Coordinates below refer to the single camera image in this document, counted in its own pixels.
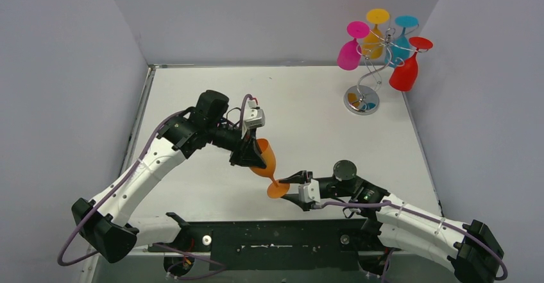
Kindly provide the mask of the red wine glass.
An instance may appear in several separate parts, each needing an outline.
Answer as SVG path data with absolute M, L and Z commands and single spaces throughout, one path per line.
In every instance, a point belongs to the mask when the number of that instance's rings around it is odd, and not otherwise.
M 395 67 L 389 79 L 390 86 L 402 92 L 409 92 L 418 77 L 419 66 L 416 59 L 417 54 L 428 51 L 434 46 L 429 39 L 424 37 L 411 37 L 409 43 L 416 48 L 415 51 L 412 56 L 404 60 L 402 65 Z

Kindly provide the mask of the blue wine glass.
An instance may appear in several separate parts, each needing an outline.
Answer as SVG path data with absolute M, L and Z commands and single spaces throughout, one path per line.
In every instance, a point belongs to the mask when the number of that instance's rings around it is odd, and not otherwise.
M 407 29 L 415 30 L 419 26 L 419 20 L 412 15 L 401 15 L 395 19 L 395 24 L 401 27 L 401 34 L 392 40 L 390 50 L 386 51 L 385 62 L 388 66 L 396 67 L 408 59 L 411 54 L 411 45 L 406 35 Z

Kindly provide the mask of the orange wine glass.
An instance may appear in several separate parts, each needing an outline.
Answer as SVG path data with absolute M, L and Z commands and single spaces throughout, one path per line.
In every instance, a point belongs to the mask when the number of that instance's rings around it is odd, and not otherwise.
M 281 198 L 290 189 L 290 184 L 282 184 L 275 178 L 276 157 L 271 149 L 269 141 L 267 139 L 257 139 L 257 146 L 261 151 L 261 157 L 263 158 L 266 167 L 251 167 L 250 170 L 258 176 L 271 180 L 271 184 L 267 188 L 267 196 L 269 198 Z

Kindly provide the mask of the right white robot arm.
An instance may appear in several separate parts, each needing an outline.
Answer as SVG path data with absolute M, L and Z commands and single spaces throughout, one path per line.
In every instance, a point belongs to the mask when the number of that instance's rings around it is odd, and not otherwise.
M 299 171 L 279 180 L 297 184 L 284 199 L 304 211 L 337 206 L 365 219 L 361 240 L 370 250 L 399 249 L 433 261 L 459 282 L 496 282 L 508 277 L 504 251 L 483 222 L 455 221 L 422 210 L 357 175 L 356 165 L 340 160 L 329 177 Z

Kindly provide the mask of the pink wine glass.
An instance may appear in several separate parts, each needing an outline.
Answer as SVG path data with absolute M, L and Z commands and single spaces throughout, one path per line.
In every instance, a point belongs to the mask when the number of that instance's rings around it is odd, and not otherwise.
M 346 27 L 347 34 L 352 38 L 345 43 L 337 56 L 337 65 L 345 70 L 352 71 L 359 66 L 362 58 L 359 39 L 364 39 L 370 34 L 370 27 L 362 21 L 352 21 Z

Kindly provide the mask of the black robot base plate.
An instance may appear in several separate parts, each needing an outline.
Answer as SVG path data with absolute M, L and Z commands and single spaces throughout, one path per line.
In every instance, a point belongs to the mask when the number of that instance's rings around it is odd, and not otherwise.
M 212 271 L 359 268 L 379 274 L 390 248 L 363 232 L 364 219 L 192 222 L 170 248 L 208 255 Z

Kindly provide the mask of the yellow wine glass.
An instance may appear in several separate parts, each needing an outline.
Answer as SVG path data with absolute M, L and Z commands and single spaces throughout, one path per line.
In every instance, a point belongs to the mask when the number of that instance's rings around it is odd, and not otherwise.
M 384 24 L 390 19 L 390 14 L 383 8 L 375 8 L 366 14 L 366 20 L 372 28 L 368 36 L 363 39 L 362 52 L 365 57 L 375 60 L 381 57 L 383 46 L 380 44 L 384 36 L 378 26 Z

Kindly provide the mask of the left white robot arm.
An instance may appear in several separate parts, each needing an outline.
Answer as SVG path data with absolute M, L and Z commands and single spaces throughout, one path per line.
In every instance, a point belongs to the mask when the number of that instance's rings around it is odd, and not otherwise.
M 224 94 L 206 90 L 195 106 L 163 120 L 117 180 L 90 200 L 74 202 L 76 233 L 110 263 L 142 245 L 166 243 L 176 252 L 185 250 L 191 235 L 186 222 L 174 212 L 139 219 L 132 214 L 169 172 L 208 144 L 229 151 L 233 166 L 266 167 L 256 138 L 257 129 L 265 124 L 258 99 L 245 95 L 238 124 L 229 123 L 225 116 L 228 103 Z

